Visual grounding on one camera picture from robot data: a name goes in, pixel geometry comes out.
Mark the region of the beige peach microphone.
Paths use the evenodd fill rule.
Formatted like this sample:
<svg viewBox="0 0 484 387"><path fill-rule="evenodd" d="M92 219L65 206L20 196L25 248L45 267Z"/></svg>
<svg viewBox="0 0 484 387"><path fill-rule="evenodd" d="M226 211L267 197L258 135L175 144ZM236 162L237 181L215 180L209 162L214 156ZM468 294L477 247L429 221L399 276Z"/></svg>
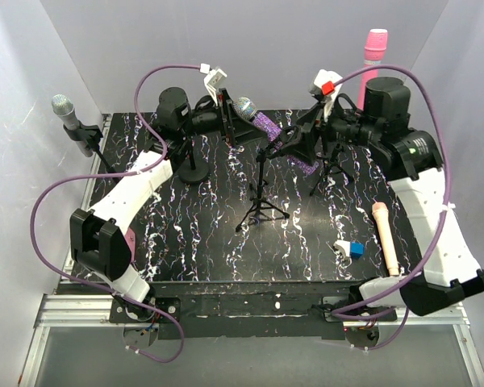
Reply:
<svg viewBox="0 0 484 387"><path fill-rule="evenodd" d="M389 211L384 202L375 202L372 205L372 215L378 228L386 268L390 276L400 275L398 259L389 223Z"/></svg>

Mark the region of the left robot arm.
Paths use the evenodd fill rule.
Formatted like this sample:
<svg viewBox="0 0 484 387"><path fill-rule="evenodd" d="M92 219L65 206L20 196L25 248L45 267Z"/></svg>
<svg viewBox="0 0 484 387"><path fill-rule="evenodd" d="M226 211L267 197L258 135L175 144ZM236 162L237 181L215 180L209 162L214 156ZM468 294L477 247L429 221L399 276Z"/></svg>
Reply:
<svg viewBox="0 0 484 387"><path fill-rule="evenodd" d="M208 179L210 166L194 155L194 137L219 131L231 146L262 139L265 132L253 124L254 103L233 99L225 89L191 106L184 89L170 87L159 96L156 121L159 135L140 153L114 188L88 210L75 210L70 219L72 258L104 280L114 295L131 300L127 312L140 323L156 311L150 286L135 270L127 231L145 202L173 175L187 185Z"/></svg>

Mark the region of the black round-base desk stand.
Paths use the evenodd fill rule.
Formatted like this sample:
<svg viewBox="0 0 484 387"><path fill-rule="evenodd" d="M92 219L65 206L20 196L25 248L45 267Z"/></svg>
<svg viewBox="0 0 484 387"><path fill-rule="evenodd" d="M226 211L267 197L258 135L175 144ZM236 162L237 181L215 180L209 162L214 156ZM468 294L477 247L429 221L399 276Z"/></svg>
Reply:
<svg viewBox="0 0 484 387"><path fill-rule="evenodd" d="M186 141L186 161L177 170L177 175L187 185L198 185L210 176L209 164L194 154L192 139Z"/></svg>

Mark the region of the purple glitter microphone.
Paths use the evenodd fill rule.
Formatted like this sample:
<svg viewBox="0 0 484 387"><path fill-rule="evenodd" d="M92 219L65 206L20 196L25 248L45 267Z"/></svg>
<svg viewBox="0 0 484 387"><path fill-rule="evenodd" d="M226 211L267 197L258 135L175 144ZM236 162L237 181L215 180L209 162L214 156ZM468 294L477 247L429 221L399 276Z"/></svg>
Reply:
<svg viewBox="0 0 484 387"><path fill-rule="evenodd" d="M282 128L279 127L274 121L272 121L265 114L261 113L255 103L247 97L239 97L234 101L234 108L236 113L243 119L247 119L253 123L256 127L260 128L266 133L268 140L275 140L281 133ZM303 173L310 176L319 167L319 163L316 161L313 165L300 160L295 156L288 156L288 159Z"/></svg>

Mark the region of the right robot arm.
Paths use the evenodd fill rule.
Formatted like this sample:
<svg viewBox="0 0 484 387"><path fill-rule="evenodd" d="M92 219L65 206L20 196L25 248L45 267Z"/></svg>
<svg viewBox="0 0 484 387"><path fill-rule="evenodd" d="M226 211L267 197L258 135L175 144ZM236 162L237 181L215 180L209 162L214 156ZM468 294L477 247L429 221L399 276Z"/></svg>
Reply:
<svg viewBox="0 0 484 387"><path fill-rule="evenodd" d="M317 103L298 119L299 133L287 148L308 164L319 140L368 148L403 204L423 257L407 275L393 266L388 277L364 281L333 315L350 312L364 321L380 307L405 306L424 316L483 293L484 269L469 250L449 201L442 147L426 131L409 126L411 91L396 77L371 78L363 107L345 109L342 81L333 71L318 72L310 86Z"/></svg>

